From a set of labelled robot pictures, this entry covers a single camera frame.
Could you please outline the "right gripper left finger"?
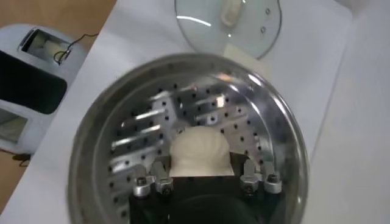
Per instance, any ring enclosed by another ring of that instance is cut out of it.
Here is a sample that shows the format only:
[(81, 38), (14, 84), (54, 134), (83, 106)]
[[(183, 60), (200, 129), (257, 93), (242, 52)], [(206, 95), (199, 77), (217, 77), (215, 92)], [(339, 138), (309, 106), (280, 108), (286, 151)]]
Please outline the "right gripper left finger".
[(133, 176), (132, 194), (136, 198), (145, 198), (152, 190), (160, 195), (170, 195), (173, 192), (173, 178), (161, 161), (154, 161), (149, 173), (144, 166), (138, 166)]

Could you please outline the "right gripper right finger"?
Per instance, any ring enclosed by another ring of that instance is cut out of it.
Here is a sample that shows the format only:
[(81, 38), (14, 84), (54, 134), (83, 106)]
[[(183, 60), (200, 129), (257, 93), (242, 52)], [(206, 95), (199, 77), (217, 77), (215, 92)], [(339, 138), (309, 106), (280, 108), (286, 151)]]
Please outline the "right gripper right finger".
[(276, 173), (266, 169), (257, 170), (255, 162), (247, 155), (230, 152), (230, 163), (239, 186), (248, 197), (254, 196), (260, 186), (269, 194), (282, 193), (282, 181)]

